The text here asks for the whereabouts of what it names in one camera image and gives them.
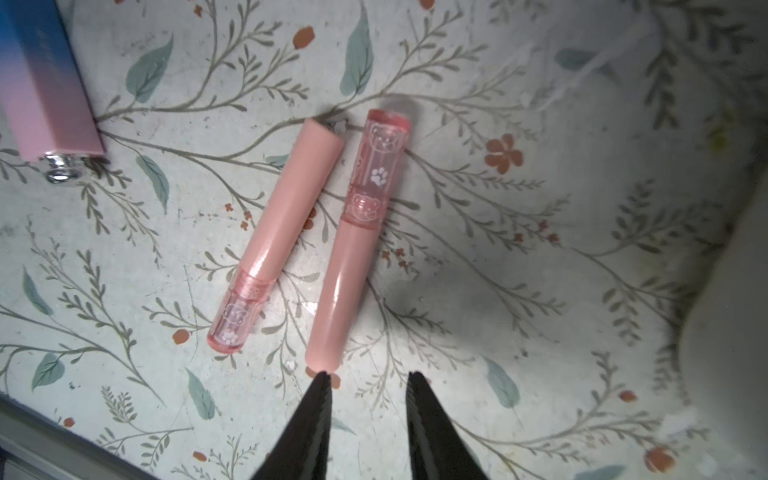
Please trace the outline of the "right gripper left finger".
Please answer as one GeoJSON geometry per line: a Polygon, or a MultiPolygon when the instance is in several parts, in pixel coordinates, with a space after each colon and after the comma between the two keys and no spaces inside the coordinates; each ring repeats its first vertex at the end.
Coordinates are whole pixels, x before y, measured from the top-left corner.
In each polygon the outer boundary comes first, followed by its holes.
{"type": "Polygon", "coordinates": [[[331,376],[318,373],[252,480],[324,480],[332,421],[331,376]]]}

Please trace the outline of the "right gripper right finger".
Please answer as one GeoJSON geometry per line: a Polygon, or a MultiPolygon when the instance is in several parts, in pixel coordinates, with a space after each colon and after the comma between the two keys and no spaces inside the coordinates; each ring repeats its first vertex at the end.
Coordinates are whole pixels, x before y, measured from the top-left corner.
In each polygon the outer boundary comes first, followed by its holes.
{"type": "Polygon", "coordinates": [[[408,375],[406,414],[413,479],[487,479],[420,372],[408,375]]]}

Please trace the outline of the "pink lip gloss tube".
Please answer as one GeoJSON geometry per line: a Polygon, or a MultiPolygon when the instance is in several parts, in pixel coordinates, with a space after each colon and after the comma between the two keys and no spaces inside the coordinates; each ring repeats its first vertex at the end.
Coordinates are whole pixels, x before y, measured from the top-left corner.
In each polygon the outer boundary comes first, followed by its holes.
{"type": "Polygon", "coordinates": [[[368,113],[305,353],[316,373],[341,364],[410,129],[395,112],[368,113]]]}
{"type": "Polygon", "coordinates": [[[214,351],[231,354],[246,343],[343,147],[326,126],[303,123],[208,332],[214,351]]]}

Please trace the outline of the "white storage box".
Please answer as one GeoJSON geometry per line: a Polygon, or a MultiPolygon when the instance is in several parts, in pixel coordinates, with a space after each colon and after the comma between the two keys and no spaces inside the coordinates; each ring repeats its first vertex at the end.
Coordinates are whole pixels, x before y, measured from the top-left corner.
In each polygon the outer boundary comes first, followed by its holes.
{"type": "Polygon", "coordinates": [[[679,346],[699,418],[767,472],[767,181],[741,213],[688,314],[679,346]]]}

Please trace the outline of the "blue pink lipstick tube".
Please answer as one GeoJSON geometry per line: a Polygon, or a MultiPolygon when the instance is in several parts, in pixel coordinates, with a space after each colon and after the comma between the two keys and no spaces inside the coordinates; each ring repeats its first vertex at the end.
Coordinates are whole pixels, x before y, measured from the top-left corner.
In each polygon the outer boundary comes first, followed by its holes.
{"type": "Polygon", "coordinates": [[[20,157],[45,164],[52,184],[105,155],[54,1],[1,3],[1,108],[20,157]]]}

